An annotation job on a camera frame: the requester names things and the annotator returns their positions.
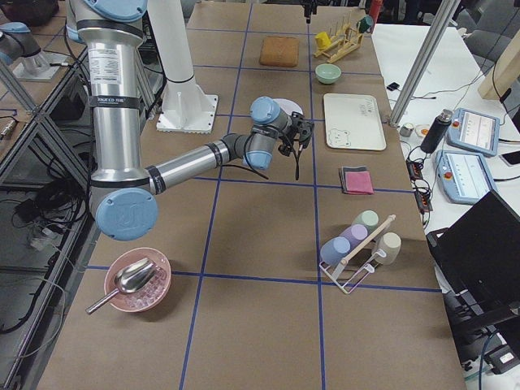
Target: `black monitor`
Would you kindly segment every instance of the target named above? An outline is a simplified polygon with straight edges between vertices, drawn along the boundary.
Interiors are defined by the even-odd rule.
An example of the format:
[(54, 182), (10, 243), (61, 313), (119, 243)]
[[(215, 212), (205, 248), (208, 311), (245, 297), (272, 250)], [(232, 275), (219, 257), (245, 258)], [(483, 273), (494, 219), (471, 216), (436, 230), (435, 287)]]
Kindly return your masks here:
[[(454, 292), (467, 290), (483, 318), (520, 301), (520, 217), (498, 193), (490, 191), (441, 236), (428, 236)], [(494, 326), (520, 356), (520, 317), (510, 317), (495, 318)]]

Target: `green bowl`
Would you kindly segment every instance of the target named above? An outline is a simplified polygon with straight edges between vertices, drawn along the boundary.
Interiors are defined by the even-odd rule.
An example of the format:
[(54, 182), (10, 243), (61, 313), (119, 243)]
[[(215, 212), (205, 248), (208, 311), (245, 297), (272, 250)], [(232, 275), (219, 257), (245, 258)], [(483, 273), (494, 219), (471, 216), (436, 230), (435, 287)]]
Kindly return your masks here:
[(314, 70), (318, 81), (322, 84), (332, 84), (341, 76), (341, 69), (331, 63), (322, 63)]

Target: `cup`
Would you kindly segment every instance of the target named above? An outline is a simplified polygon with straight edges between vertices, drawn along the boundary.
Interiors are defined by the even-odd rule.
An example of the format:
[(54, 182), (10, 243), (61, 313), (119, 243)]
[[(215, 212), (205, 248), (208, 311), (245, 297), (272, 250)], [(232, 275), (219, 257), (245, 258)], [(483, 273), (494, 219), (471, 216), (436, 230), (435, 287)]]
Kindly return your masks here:
[(378, 223), (379, 217), (375, 211), (365, 210), (354, 219), (352, 225), (363, 225), (368, 234), (371, 234), (377, 228)]
[(363, 240), (365, 240), (368, 237), (368, 230), (366, 229), (365, 225), (361, 225), (360, 223), (357, 223), (355, 225), (347, 227), (340, 234), (340, 236), (349, 240), (352, 248), (355, 248), (359, 244), (361, 244), (361, 242)]
[(393, 232), (384, 233), (375, 242), (372, 254), (374, 254), (377, 249), (383, 250), (387, 255), (384, 258), (378, 256), (375, 258), (375, 261), (383, 265), (392, 264), (401, 250), (401, 238)]
[(350, 242), (344, 237), (327, 241), (319, 250), (319, 258), (329, 266), (336, 266), (350, 252)]

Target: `ladle handle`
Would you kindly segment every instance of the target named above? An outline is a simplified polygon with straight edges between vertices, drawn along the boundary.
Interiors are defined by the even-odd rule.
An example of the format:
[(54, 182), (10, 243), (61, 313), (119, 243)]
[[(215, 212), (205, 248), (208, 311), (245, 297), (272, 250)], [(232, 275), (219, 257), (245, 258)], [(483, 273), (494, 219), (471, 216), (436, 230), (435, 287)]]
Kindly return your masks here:
[(101, 298), (99, 301), (97, 301), (92, 306), (90, 306), (86, 310), (87, 314), (92, 314), (94, 311), (99, 309), (101, 306), (105, 305), (110, 299), (115, 297), (117, 294), (119, 294), (119, 290), (117, 288), (113, 289), (108, 294), (106, 294), (103, 298)]

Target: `black bottle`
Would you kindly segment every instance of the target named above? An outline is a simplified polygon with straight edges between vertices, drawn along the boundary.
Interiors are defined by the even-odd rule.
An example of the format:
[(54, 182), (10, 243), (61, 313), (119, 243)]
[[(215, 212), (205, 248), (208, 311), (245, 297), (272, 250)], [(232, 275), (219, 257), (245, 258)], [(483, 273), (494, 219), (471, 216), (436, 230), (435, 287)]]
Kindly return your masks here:
[(430, 126), (430, 130), (426, 138), (422, 141), (421, 150), (426, 154), (432, 154), (437, 149), (440, 140), (444, 137), (446, 130), (452, 124), (453, 112), (450, 110), (442, 110), (439, 116), (435, 118)]

